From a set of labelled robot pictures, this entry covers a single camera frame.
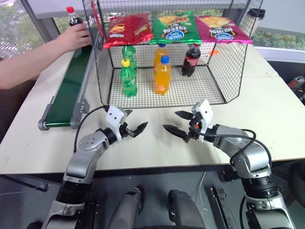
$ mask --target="blue bottle cap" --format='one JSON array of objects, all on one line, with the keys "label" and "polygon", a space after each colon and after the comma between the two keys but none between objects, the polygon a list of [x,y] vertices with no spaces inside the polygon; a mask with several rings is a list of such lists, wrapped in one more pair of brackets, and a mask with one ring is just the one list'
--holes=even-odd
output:
[{"label": "blue bottle cap", "polygon": [[170,61],[170,57],[169,56],[162,56],[161,57],[161,63],[167,64],[169,61]]}]

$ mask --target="chip bag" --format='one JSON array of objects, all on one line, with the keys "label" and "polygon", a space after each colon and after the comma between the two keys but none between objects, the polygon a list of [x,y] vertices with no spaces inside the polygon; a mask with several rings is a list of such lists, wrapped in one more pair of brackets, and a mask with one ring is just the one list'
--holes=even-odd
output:
[{"label": "chip bag", "polygon": [[181,42],[201,44],[193,12],[163,16],[153,22],[151,44]]},{"label": "chip bag", "polygon": [[137,13],[111,18],[104,49],[149,41],[153,34],[149,26],[148,16],[149,13]]},{"label": "chip bag", "polygon": [[203,42],[252,44],[253,41],[229,18],[195,16]]}]

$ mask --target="orange soda bottle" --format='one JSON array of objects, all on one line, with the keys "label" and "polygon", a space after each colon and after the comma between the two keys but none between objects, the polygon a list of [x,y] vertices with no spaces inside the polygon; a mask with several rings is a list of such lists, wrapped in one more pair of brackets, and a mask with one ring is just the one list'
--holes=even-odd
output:
[{"label": "orange soda bottle", "polygon": [[172,67],[169,64],[170,57],[161,57],[161,63],[157,66],[157,74],[155,77],[155,90],[157,94],[165,95],[171,82]]},{"label": "orange soda bottle", "polygon": [[157,66],[161,62],[161,57],[162,56],[167,56],[168,55],[168,50],[165,47],[165,44],[159,44],[159,47],[155,51],[155,58],[153,61],[153,74],[156,75],[157,73]]}]

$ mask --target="green chip bag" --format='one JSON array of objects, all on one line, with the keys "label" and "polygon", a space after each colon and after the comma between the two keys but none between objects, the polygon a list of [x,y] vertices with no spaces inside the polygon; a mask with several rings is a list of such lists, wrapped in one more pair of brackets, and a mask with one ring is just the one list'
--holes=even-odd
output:
[{"label": "green chip bag", "polygon": [[151,44],[202,43],[193,12],[157,18],[153,21],[152,31]]}]

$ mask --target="red chip bag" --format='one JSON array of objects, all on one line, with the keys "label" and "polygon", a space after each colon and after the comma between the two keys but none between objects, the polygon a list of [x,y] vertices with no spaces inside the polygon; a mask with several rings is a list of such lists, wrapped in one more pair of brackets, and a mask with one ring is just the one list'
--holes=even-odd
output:
[{"label": "red chip bag", "polygon": [[153,34],[149,26],[148,15],[149,13],[138,13],[111,18],[104,49],[150,40]]},{"label": "red chip bag", "polygon": [[252,44],[253,41],[229,18],[214,16],[195,17],[203,42]]}]

